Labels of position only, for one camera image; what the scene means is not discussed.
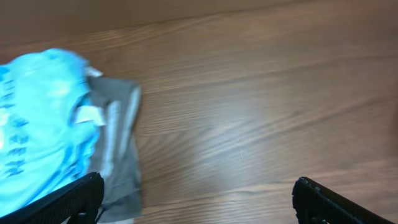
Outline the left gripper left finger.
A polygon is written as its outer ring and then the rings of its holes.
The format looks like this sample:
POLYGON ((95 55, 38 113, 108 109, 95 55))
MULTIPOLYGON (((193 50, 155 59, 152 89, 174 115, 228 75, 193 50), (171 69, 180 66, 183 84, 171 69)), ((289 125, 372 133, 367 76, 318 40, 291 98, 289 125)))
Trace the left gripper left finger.
POLYGON ((1 224, 96 224, 103 214, 104 180, 97 172, 1 218, 1 224))

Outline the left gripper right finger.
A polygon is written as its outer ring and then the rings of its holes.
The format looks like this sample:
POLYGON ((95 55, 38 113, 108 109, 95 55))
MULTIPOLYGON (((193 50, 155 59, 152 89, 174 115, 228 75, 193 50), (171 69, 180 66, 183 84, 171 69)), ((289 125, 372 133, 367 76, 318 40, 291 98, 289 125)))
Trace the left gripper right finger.
POLYGON ((300 177, 292 190, 299 224, 394 224, 308 177, 300 177))

